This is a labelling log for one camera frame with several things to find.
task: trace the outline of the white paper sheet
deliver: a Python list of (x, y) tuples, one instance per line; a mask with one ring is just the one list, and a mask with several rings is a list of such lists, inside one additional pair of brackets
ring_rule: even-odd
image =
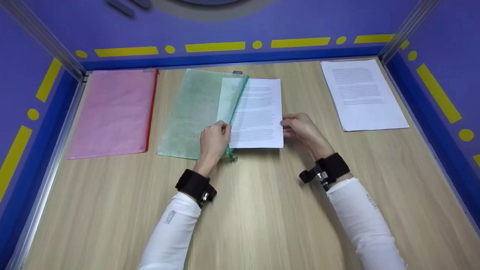
[(280, 79), (249, 79), (232, 119), (231, 148), (283, 148)]
[(409, 127), (375, 60), (321, 65), (344, 131)]

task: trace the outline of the yellow stripe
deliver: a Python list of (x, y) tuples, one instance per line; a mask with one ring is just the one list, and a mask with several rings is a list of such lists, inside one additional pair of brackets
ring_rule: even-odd
[(388, 42), (393, 38), (394, 34), (384, 34), (384, 35), (363, 35), (357, 36), (353, 43), (378, 43), (378, 42)]
[(187, 52), (221, 51), (221, 50), (238, 50), (238, 49), (245, 49), (244, 41), (185, 44), (185, 50)]
[(400, 47), (401, 47), (402, 49), (405, 49), (409, 44), (410, 44), (410, 41), (405, 40), (405, 41), (402, 43), (402, 46), (400, 46)]
[(60, 61), (54, 58), (50, 64), (50, 67), (48, 68), (47, 74), (45, 74), (45, 77), (43, 78), (42, 84), (40, 84), (40, 87), (36, 92), (37, 99), (43, 102), (47, 101), (48, 95), (50, 94), (50, 90), (52, 89), (57, 75), (59, 74), (60, 68)]
[(417, 68), (417, 73), (419, 74), (425, 86), (430, 91), (430, 94), (433, 96), (440, 109), (444, 112), (448, 121), (450, 123), (455, 123), (458, 120), (462, 119), (462, 116), (460, 115), (460, 113), (458, 113), (455, 106), (447, 97), (442, 87), (438, 84), (437, 80), (432, 75), (430, 70), (428, 70), (427, 66), (425, 64), (422, 64), (420, 67)]
[(478, 166), (480, 167), (480, 154), (473, 156), (473, 159), (477, 162)]
[(328, 45), (330, 37), (294, 38), (272, 40), (272, 48), (306, 47)]
[(112, 48), (112, 49), (95, 49), (94, 51), (98, 55), (98, 57), (158, 54), (158, 50), (156, 49), (155, 46), (131, 47), (131, 48)]
[(28, 139), (32, 134), (32, 130), (26, 126), (21, 126), (20, 130), (17, 133), (17, 137), (13, 141), (10, 150), (8, 151), (7, 157), (3, 161), (2, 166), (0, 167), (0, 201), (7, 190), (8, 184), (12, 179), (13, 173), (17, 168), (18, 162), (24, 153), (25, 146), (27, 145)]

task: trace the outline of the blue trim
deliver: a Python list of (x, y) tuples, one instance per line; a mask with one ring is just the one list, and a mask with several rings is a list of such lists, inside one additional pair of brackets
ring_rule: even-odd
[(225, 63), (245, 63), (264, 61), (295, 61), (303, 59), (336, 58), (336, 57), (362, 57), (378, 55), (383, 46), (357, 47), (344, 49), (312, 49), (273, 51), (258, 53), (236, 53), (217, 55), (195, 55), (167, 58), (107, 60), (82, 62), (86, 70), (123, 69), (123, 68), (149, 68), (149, 67), (177, 67)]
[(437, 114), (415, 76), (397, 53), (387, 64), (405, 100), (445, 168), (477, 226), (480, 226), (480, 179)]
[(77, 81), (63, 71), (44, 120), (25, 160), (12, 196), (0, 217), (0, 269), (7, 264), (15, 250), (35, 201), (38, 189), (48, 166), (53, 148), (73, 99)]

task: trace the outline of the white arm sleeve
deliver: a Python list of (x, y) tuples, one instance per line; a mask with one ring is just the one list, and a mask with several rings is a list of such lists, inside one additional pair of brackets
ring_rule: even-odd
[(382, 214), (357, 178), (334, 185), (327, 196), (365, 270), (406, 269)]
[(140, 260), (139, 270), (182, 270), (201, 209), (178, 192), (163, 212)]

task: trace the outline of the wooden tabletop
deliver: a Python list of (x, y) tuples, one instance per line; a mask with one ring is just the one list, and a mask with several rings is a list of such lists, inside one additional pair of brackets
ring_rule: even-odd
[[(376, 201), (410, 270), (480, 269), (480, 240), (391, 84), (410, 128), (343, 132), (318, 61), (202, 70), (281, 78), (283, 112), (311, 116)], [(184, 72), (159, 72), (148, 152), (61, 162), (25, 269), (136, 269), (194, 165), (156, 154)], [(314, 162), (305, 149), (235, 154), (211, 176), (218, 195), (202, 211), (186, 269), (361, 269), (324, 190), (298, 178)]]

